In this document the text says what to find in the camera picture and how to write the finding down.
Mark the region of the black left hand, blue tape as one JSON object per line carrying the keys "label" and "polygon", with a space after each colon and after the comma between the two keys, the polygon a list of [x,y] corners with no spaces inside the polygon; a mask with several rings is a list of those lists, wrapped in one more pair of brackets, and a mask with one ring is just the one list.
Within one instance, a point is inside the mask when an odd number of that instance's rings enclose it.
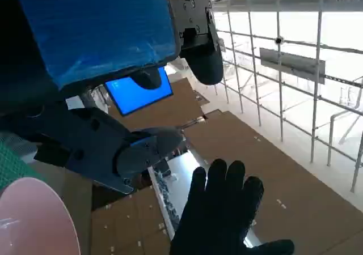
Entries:
{"label": "black left hand, blue tape", "polygon": [[131,114],[154,103],[162,67],[178,57],[202,84],[222,80],[210,0],[1,0],[1,130],[38,143],[37,160],[129,194],[180,132],[131,131],[66,99],[104,85]]}

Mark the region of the black gloved right hand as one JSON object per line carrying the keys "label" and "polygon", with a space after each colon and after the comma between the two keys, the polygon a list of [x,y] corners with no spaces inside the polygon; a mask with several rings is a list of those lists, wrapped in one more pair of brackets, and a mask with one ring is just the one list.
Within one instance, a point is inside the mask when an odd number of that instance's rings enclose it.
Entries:
{"label": "black gloved right hand", "polygon": [[293,254],[294,243],[281,239],[244,244],[264,194],[261,179],[245,178],[243,162],[216,159],[208,170],[193,171],[188,199],[170,254]]}

